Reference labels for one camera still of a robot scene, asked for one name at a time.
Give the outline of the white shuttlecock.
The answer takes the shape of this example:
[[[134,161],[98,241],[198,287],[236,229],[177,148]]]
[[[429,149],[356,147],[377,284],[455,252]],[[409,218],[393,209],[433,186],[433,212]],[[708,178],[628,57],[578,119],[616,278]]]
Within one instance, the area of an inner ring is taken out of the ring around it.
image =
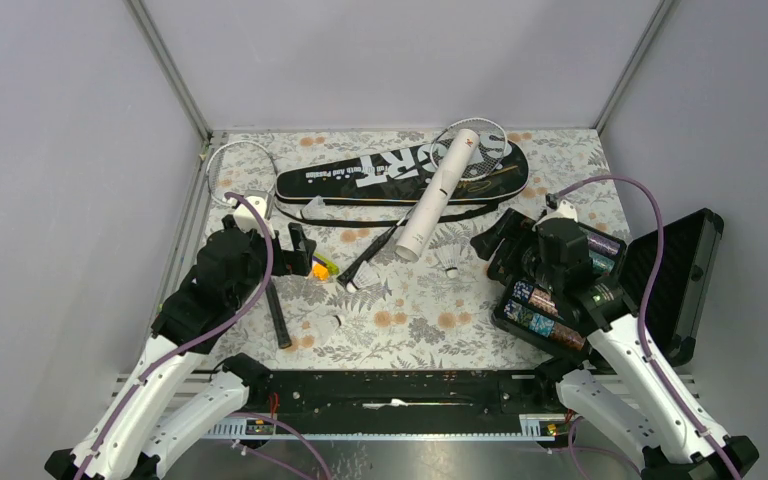
[[[447,278],[455,279],[459,276],[462,247],[460,244],[446,244],[436,248],[435,256],[440,263],[441,270]]]
[[[362,262],[352,278],[347,282],[346,290],[354,293],[360,290],[375,287],[381,281],[378,270],[367,261]]]
[[[316,320],[306,321],[302,328],[302,339],[309,341],[313,346],[325,345],[341,328],[343,319],[342,314],[328,314]]]

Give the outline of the white shuttlecock tube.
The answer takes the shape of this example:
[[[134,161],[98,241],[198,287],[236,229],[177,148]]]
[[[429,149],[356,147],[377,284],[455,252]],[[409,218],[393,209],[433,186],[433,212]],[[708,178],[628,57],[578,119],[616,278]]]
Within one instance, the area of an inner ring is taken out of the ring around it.
[[[468,128],[458,130],[452,138],[396,242],[395,252],[400,258],[419,260],[478,144],[479,134]]]

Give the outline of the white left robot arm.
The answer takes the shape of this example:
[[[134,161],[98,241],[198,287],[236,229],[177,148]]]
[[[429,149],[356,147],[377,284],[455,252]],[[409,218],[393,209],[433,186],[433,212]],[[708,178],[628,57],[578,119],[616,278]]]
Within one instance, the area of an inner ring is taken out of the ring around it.
[[[268,369],[238,354],[202,393],[163,415],[178,387],[269,291],[273,277],[307,276],[312,268],[316,243],[300,224],[289,224],[293,247],[286,251],[259,218],[228,215],[222,223],[163,302],[135,369],[106,413],[75,447],[46,461],[53,478],[161,479],[224,416],[269,401]]]

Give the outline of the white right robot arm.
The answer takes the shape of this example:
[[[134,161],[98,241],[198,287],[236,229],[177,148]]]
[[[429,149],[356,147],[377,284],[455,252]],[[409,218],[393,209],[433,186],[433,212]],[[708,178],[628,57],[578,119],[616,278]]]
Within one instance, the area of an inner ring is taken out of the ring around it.
[[[717,229],[708,211],[678,235],[680,261],[655,295],[666,236],[642,255],[581,223],[573,207],[531,219],[516,210],[471,241],[504,292],[493,324],[549,355],[533,386],[543,410],[582,416],[619,446],[645,479],[742,479],[759,452],[700,405],[662,353],[657,333],[678,333],[704,295]]]

